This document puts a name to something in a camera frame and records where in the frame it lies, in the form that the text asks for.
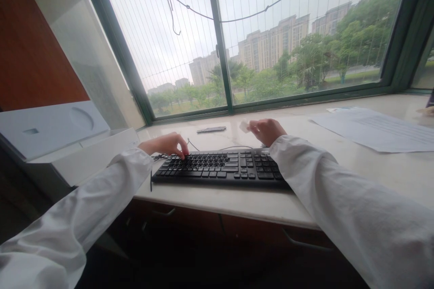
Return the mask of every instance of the marble countertop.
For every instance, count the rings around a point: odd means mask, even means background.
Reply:
[[[259,148],[261,143],[253,134],[242,132],[239,125],[243,119],[273,118],[281,123],[288,134],[307,139],[331,152],[340,165],[434,209],[434,152],[381,154],[309,121],[309,115],[325,113],[326,108],[358,106],[434,128],[434,118],[422,117],[416,112],[424,108],[427,101],[428,96],[384,95],[151,126],[137,134],[141,141],[146,141],[176,131],[204,151],[233,145]],[[227,129],[210,134],[196,133],[199,129],[215,126],[226,126]],[[153,170],[156,171],[162,163],[155,163]],[[279,224],[318,228],[315,220],[291,192],[163,184],[153,184],[151,192],[148,177],[135,198]]]

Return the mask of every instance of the white coat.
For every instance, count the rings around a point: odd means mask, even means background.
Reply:
[[[288,135],[271,157],[321,229],[371,288],[434,286],[434,211],[339,166]],[[138,148],[0,246],[0,288],[74,288],[86,252],[130,202],[153,160]]]

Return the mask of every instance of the drawer handle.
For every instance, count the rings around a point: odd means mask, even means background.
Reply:
[[[323,247],[323,246],[318,246],[318,245],[312,245],[312,244],[308,244],[308,243],[303,243],[303,242],[299,242],[296,240],[293,240],[288,232],[285,230],[285,228],[282,228],[283,233],[285,234],[286,238],[290,241],[291,244],[296,245],[296,246],[301,246],[301,247],[306,247],[306,248],[311,248],[311,249],[316,249],[319,251],[324,251],[324,252],[332,252],[333,248],[327,248],[327,247]]]
[[[170,210],[168,213],[154,211],[154,210],[152,210],[152,213],[160,215],[162,217],[170,217],[171,215],[173,215],[175,213],[175,208],[173,208],[172,210]]]

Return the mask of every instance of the green window frame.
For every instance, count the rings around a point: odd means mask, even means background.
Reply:
[[[413,76],[420,64],[426,44],[429,41],[434,21],[434,0],[401,0],[395,17],[389,45],[384,56],[381,79],[379,82],[320,90],[312,93],[303,93],[253,103],[234,104],[231,81],[228,74],[229,67],[225,52],[225,40],[222,32],[222,23],[220,22],[219,2],[218,0],[210,1],[227,105],[156,117],[110,0],[92,0],[125,80],[145,119],[146,126],[409,91]]]

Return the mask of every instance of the document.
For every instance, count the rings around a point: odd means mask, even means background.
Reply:
[[[434,151],[434,129],[366,108],[310,116],[318,125],[384,153]]]

